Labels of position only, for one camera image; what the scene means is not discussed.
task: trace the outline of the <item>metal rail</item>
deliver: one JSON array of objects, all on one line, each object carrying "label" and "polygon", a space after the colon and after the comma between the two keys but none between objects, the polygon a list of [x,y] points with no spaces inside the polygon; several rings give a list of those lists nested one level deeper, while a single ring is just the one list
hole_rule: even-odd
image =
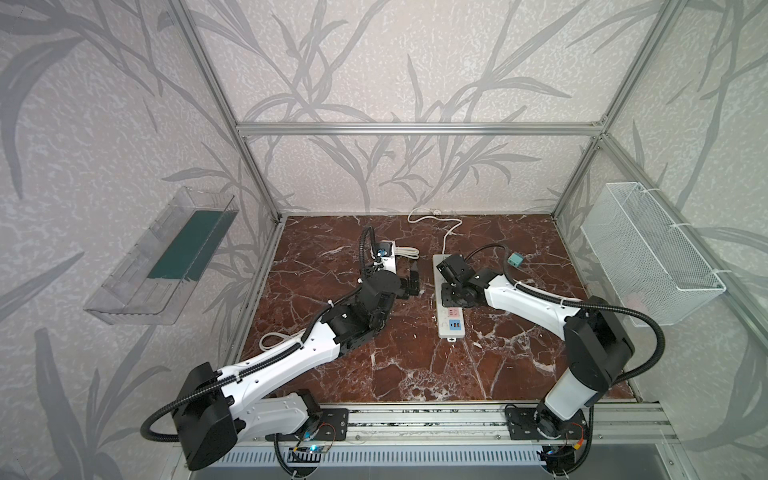
[{"label": "metal rail", "polygon": [[273,122],[237,125],[243,136],[264,135],[597,135],[596,123],[492,122],[492,123],[406,123],[406,122]]}]

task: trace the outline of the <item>green plug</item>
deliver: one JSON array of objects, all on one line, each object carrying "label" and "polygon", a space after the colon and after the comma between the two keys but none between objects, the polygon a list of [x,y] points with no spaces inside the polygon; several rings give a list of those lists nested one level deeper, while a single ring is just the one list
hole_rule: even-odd
[{"label": "green plug", "polygon": [[518,268],[520,264],[523,263],[523,259],[524,257],[520,253],[514,252],[507,259],[507,263],[512,265],[514,268]]}]

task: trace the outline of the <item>power strip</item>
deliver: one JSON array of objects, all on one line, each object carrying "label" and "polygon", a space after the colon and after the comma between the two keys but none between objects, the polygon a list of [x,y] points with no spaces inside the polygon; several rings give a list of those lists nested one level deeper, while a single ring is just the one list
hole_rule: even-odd
[{"label": "power strip", "polygon": [[442,273],[437,266],[450,255],[432,255],[432,270],[435,274],[435,305],[437,306],[437,333],[442,339],[455,342],[463,339],[466,334],[464,329],[464,311],[457,306],[442,305],[442,284],[445,283]]}]

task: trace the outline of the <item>brown marble tabletop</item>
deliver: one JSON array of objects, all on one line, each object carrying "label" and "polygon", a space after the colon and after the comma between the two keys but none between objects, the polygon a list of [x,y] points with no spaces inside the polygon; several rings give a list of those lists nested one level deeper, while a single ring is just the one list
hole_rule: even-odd
[{"label": "brown marble tabletop", "polygon": [[[472,252],[492,242],[509,245],[525,261],[515,278],[564,296],[586,298],[568,254],[548,215],[460,216],[463,225],[448,237],[446,253]],[[563,342],[521,317],[490,307],[465,310],[466,337],[438,338],[432,255],[441,253],[451,222],[408,223],[405,216],[290,217],[277,248],[243,359],[261,353],[267,332],[295,333],[328,299],[348,293],[359,278],[357,242],[363,225],[377,240],[394,240],[421,252],[423,293],[396,300],[387,326],[374,341],[346,356],[296,377],[275,391],[308,388],[318,402],[453,400],[539,400],[565,371]],[[472,258],[475,268],[498,269],[500,249]],[[398,274],[409,261],[397,258]],[[627,385],[612,399],[631,399]]]}]

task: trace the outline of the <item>robotic arm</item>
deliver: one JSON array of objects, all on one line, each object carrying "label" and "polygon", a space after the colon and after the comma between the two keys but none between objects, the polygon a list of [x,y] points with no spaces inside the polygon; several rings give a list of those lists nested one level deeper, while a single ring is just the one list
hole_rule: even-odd
[{"label": "robotic arm", "polygon": [[[371,235],[376,262],[366,266],[363,244]],[[309,391],[281,398],[264,397],[277,387],[367,343],[386,326],[395,298],[419,295],[419,271],[396,274],[394,242],[375,243],[372,228],[360,239],[361,283],[322,310],[300,334],[266,352],[213,371],[206,362],[192,369],[177,400],[151,415],[141,426],[144,438],[180,442],[190,470],[199,470],[226,455],[244,439],[270,434],[313,437],[322,414]],[[154,432],[152,425],[170,413],[177,435]]]},{"label": "robotic arm", "polygon": [[611,307],[604,300],[593,296],[581,302],[513,284],[488,268],[475,272],[459,255],[451,255],[437,268],[447,282],[443,283],[443,306],[491,306],[530,320],[565,341],[568,369],[534,414],[544,437],[559,438],[581,408],[595,404],[620,381],[634,345],[616,314],[604,310]]}]

